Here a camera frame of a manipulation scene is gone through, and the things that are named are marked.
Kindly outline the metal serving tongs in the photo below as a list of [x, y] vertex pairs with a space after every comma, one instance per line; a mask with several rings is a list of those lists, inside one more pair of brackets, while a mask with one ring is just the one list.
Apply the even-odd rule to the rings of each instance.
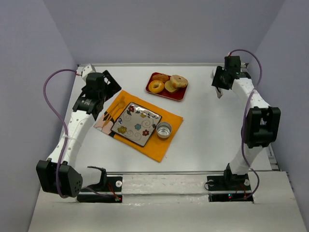
[[[211, 79], [212, 81], [214, 80], [214, 76], [215, 76], [215, 69], [212, 70], [211, 72]], [[214, 87], [215, 88], [215, 91], [216, 91], [216, 94], [217, 94], [217, 98], [221, 98], [223, 93], [222, 93], [222, 90], [218, 87]]]

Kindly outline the pale plain bagel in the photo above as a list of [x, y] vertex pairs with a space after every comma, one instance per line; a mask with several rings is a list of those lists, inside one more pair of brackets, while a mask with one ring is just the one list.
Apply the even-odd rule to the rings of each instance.
[[188, 85], [188, 80], [179, 75], [172, 75], [170, 81], [174, 88], [184, 88]]

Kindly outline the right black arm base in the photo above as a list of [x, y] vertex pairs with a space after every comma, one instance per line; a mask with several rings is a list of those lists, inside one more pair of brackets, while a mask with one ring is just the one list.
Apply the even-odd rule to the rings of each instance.
[[248, 174], [232, 174], [226, 169], [223, 174], [208, 175], [205, 190], [209, 192], [209, 201], [214, 202], [252, 202], [251, 185]]

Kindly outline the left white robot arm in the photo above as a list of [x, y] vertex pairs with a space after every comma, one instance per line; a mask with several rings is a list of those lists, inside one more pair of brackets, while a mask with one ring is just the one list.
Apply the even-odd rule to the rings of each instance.
[[75, 170], [75, 162], [89, 129], [103, 110], [104, 103], [121, 90], [107, 71], [82, 71], [85, 86], [76, 100], [70, 120], [61, 119], [64, 133], [46, 160], [38, 161], [36, 172], [44, 192], [61, 198], [75, 198], [83, 189], [103, 188], [107, 184], [104, 168], [88, 166], [82, 172]]

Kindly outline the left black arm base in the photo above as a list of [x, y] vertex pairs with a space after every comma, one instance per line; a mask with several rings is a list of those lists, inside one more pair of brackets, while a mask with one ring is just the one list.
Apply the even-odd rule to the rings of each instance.
[[88, 181], [89, 175], [86, 175], [87, 182], [85, 188], [81, 189], [76, 200], [79, 203], [122, 203], [123, 177], [121, 175], [108, 175], [106, 169], [95, 166], [88, 166], [87, 171], [95, 171], [95, 177], [98, 172], [101, 176], [98, 183]]

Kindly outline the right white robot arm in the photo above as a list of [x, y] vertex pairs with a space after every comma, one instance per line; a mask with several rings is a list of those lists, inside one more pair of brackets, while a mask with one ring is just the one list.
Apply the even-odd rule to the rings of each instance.
[[281, 111], [270, 106], [258, 93], [250, 75], [241, 70], [239, 56], [226, 56], [224, 66], [218, 66], [211, 78], [218, 98], [222, 97], [223, 90], [232, 90], [245, 105], [240, 149], [228, 163], [221, 180], [225, 187], [232, 188], [245, 182], [255, 158], [276, 140]]

